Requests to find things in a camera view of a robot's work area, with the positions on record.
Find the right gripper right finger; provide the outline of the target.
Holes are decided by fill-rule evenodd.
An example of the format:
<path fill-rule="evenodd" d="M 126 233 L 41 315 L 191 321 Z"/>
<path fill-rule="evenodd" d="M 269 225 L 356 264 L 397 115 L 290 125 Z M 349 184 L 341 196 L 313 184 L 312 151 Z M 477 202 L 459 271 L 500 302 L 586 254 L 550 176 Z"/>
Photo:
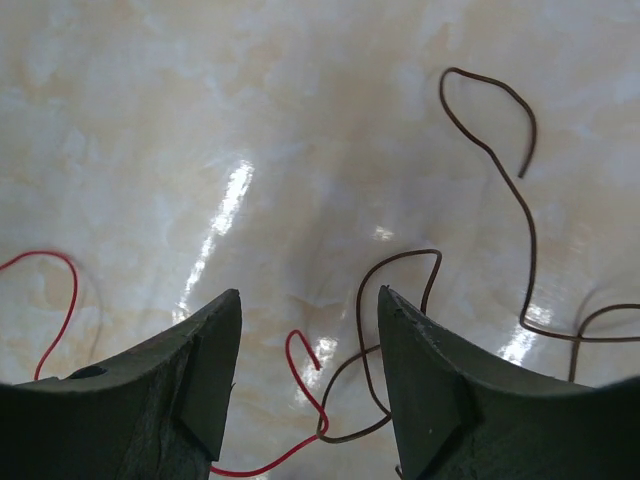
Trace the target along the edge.
<path fill-rule="evenodd" d="M 406 479 L 635 479 L 639 382 L 591 388 L 511 364 L 388 287 L 378 328 Z"/>

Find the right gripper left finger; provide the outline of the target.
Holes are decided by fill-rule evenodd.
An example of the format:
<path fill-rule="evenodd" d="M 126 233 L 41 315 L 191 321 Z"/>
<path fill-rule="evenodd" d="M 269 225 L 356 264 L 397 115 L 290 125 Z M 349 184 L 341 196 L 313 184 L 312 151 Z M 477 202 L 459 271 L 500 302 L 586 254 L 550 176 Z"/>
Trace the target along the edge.
<path fill-rule="evenodd" d="M 229 289 L 69 377 L 1 387 L 4 479 L 206 479 L 217 461 L 242 310 Z"/>

